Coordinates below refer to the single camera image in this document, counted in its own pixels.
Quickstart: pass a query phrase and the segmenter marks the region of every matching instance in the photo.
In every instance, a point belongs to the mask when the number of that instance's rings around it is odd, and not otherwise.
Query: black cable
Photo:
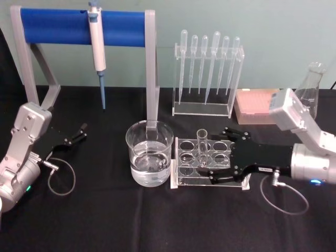
[[[331,86],[330,89],[333,89],[335,85],[336,85],[336,81],[335,81],[335,83]]]

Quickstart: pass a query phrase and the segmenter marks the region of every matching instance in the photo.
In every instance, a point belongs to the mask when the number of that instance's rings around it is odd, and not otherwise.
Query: gray stand leg
[[[160,86],[156,60],[155,11],[145,11],[146,105],[147,120],[158,119]]]
[[[28,102],[31,101],[39,105],[30,49],[26,43],[25,32],[21,19],[21,6],[12,6],[10,11],[16,50],[21,68],[22,83],[26,89]]]
[[[34,53],[34,56],[39,63],[43,74],[45,75],[47,82],[49,84],[49,90],[46,97],[43,100],[42,108],[48,109],[52,107],[59,94],[60,85],[57,83],[56,78],[46,61],[43,50],[40,45],[31,44],[30,47],[26,43],[24,28],[21,19],[21,6],[12,6],[10,10],[10,16],[12,19],[12,26],[14,32],[14,39],[16,44],[16,50],[19,58],[19,64],[22,74],[22,82],[25,86],[26,95],[28,102],[33,102],[37,105],[39,104],[36,84],[34,79],[34,70],[32,64],[32,57],[30,55],[30,50]]]

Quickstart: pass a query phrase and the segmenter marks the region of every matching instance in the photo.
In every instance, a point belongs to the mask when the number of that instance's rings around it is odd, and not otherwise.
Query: glass beaker
[[[155,187],[168,179],[173,140],[172,129],[163,122],[140,121],[128,129],[131,172],[138,184]]]

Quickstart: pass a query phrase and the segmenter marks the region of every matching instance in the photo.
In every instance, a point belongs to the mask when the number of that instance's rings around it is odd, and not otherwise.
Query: pipette rack
[[[192,78],[192,86],[189,91],[189,75],[190,75],[190,63],[192,58],[190,43],[187,44],[185,53],[185,67],[183,77],[183,91],[182,98],[179,102],[179,83],[180,83],[180,65],[181,65],[181,51],[180,45],[175,43],[174,51],[174,90],[173,90],[173,109],[172,115],[175,114],[192,114],[201,116],[222,116],[231,118],[232,110],[234,107],[234,101],[236,97],[236,91],[240,79],[240,73],[245,58],[243,46],[238,47],[237,54],[234,53],[234,48],[229,47],[227,49],[224,71],[222,73],[222,80],[220,82],[220,88],[217,94],[217,83],[219,66],[221,60],[225,57],[222,54],[222,47],[219,47],[216,53],[213,76],[211,81],[211,89],[207,102],[205,103],[206,86],[208,82],[209,66],[211,64],[211,41],[205,54],[203,77],[201,82],[201,90],[198,93],[198,75],[200,71],[200,64],[202,58],[201,45],[198,43],[197,51],[194,61],[194,72]],[[234,60],[234,67],[230,82],[227,84],[228,73],[230,64]]]

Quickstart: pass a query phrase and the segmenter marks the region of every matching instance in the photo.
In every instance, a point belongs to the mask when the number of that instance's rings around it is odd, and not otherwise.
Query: clear test tube rack
[[[211,170],[227,169],[230,167],[230,154],[234,142],[228,140],[208,140],[208,164]],[[197,169],[200,167],[197,150],[197,139],[175,138],[175,159],[171,163],[171,189],[179,186],[228,186],[238,187],[246,191],[250,189],[247,175],[241,182],[226,182],[213,185],[208,177],[201,176]]]

